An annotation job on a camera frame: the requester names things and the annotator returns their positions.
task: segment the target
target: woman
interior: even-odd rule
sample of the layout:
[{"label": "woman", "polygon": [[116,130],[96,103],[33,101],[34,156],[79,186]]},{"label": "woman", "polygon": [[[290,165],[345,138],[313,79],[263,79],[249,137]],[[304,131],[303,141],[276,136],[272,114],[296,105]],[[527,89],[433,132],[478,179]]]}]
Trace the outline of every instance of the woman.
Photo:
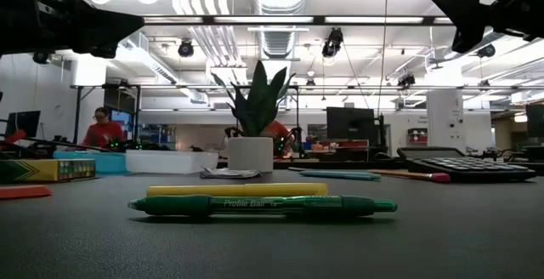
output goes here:
[{"label": "woman", "polygon": [[261,136],[274,139],[275,144],[279,144],[282,140],[287,140],[281,151],[282,156],[287,156],[289,151],[291,151],[291,145],[294,141],[290,134],[289,130],[283,124],[273,121],[263,130]]},{"label": "woman", "polygon": [[125,140],[121,125],[111,122],[108,118],[108,110],[100,107],[94,111],[94,125],[89,126],[83,144],[94,147],[107,147],[110,141]]}]

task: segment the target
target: computer monitor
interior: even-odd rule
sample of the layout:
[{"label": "computer monitor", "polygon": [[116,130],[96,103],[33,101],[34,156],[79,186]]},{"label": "computer monitor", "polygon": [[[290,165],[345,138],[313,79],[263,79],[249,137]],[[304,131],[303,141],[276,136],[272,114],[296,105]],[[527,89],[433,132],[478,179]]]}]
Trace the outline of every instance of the computer monitor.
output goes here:
[{"label": "computer monitor", "polygon": [[544,105],[527,105],[527,135],[530,138],[544,138]]},{"label": "computer monitor", "polygon": [[37,126],[40,123],[40,111],[27,111],[9,113],[6,135],[10,136],[17,130],[24,130],[26,137],[34,138],[37,133]]},{"label": "computer monitor", "polygon": [[328,139],[368,140],[377,144],[378,126],[374,110],[355,108],[326,108],[326,136]]}]

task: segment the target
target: tabletop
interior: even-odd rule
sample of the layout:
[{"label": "tabletop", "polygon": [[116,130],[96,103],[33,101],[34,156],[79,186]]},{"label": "tabletop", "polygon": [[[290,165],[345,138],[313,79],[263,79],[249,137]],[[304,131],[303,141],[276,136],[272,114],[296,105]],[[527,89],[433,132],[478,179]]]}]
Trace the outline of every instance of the tabletop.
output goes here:
[{"label": "tabletop", "polygon": [[[440,185],[300,177],[112,176],[0,201],[0,278],[544,278],[544,180]],[[150,185],[326,182],[331,195],[393,199],[343,222],[147,217]]]}]

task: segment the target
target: marker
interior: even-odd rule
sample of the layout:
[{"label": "marker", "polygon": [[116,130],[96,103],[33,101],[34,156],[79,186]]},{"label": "marker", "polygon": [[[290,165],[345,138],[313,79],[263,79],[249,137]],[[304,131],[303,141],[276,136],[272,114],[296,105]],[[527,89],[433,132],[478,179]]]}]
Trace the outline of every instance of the marker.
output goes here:
[{"label": "marker", "polygon": [[298,173],[305,177],[355,179],[364,181],[380,181],[382,178],[379,174],[369,172],[321,171],[310,169]]},{"label": "marker", "polygon": [[166,195],[311,196],[326,195],[324,183],[150,186],[147,197]]},{"label": "marker", "polygon": [[386,176],[394,177],[406,177],[410,179],[419,179],[426,181],[433,181],[436,183],[450,183],[450,175],[444,173],[432,173],[432,174],[423,174],[423,173],[408,173],[395,170],[380,170],[380,169],[371,169],[371,173],[382,174]]},{"label": "marker", "polygon": [[358,196],[217,197],[153,196],[133,200],[128,207],[149,215],[208,216],[211,214],[280,214],[310,217],[358,217],[395,212],[393,201]]}]

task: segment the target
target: white pillar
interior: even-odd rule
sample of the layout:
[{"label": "white pillar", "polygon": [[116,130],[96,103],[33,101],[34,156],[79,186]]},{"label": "white pillar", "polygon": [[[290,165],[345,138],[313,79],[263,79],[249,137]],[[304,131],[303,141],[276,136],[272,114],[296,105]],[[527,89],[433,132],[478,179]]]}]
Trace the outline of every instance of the white pillar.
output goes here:
[{"label": "white pillar", "polygon": [[[90,54],[80,54],[77,60],[72,61],[71,71],[73,85],[88,86],[102,85],[105,83],[106,60],[93,57]],[[82,91],[82,97],[89,89]],[[90,125],[94,124],[94,111],[104,106],[104,90],[96,88],[81,101],[79,111],[79,128],[77,129],[77,143],[82,143]]]},{"label": "white pillar", "polygon": [[429,146],[454,147],[466,152],[461,90],[428,91],[427,116]]}]

